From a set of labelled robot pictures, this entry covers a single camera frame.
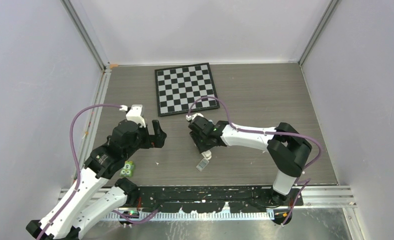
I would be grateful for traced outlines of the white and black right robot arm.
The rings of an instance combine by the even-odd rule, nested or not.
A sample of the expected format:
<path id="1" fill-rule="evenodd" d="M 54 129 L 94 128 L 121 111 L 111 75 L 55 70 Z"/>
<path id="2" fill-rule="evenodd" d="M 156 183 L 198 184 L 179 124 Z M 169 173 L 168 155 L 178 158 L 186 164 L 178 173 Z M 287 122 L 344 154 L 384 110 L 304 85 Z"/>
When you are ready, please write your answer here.
<path id="1" fill-rule="evenodd" d="M 239 146 L 268 152 L 278 168 L 270 198 L 276 205 L 284 205 L 290 199 L 290 191 L 312 152 L 312 145 L 290 124 L 281 122 L 277 127 L 258 128 L 228 121 L 213 123 L 200 113 L 185 119 L 191 139 L 203 157 L 199 170 L 208 164 L 215 147 Z"/>

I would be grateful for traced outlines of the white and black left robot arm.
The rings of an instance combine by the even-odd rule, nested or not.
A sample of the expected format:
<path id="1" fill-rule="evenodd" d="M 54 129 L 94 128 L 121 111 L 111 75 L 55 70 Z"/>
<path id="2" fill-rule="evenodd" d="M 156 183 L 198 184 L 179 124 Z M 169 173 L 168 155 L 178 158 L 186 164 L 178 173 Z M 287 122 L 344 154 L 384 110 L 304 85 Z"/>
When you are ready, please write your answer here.
<path id="1" fill-rule="evenodd" d="M 162 148 L 167 134 L 158 120 L 152 121 L 154 134 L 131 120 L 119 122 L 107 141 L 95 148 L 80 170 L 79 178 L 42 219 L 31 220 L 26 231 L 37 240 L 80 240 L 103 217 L 125 205 L 138 202 L 138 187 L 126 177 L 93 203 L 90 199 L 139 149 Z"/>

